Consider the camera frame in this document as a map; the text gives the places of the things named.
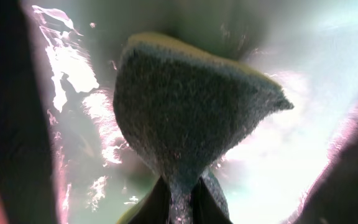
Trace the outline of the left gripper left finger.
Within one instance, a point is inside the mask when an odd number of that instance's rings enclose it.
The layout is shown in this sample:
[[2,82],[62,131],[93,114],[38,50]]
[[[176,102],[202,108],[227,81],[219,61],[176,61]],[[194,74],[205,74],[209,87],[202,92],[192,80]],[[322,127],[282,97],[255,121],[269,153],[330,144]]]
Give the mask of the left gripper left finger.
[[117,224],[167,224],[171,192],[162,177],[153,189],[137,204],[128,209]]

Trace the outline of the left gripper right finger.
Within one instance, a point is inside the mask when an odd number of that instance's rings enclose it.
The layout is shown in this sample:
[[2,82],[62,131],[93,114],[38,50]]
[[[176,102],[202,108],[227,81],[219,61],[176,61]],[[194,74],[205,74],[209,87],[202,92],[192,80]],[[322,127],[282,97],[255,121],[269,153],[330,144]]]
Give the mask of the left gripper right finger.
[[194,224],[232,224],[214,201],[202,178],[192,190],[191,206]]

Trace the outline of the dark green scrub sponge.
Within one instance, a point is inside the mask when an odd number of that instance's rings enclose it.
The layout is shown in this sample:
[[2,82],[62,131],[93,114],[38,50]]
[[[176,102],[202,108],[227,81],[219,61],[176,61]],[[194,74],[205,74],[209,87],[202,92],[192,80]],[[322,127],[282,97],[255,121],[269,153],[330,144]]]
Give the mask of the dark green scrub sponge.
[[156,32],[128,38],[113,98],[124,139],[170,189],[168,223],[193,223],[200,178],[229,218],[210,165],[265,117],[292,108],[264,74]]

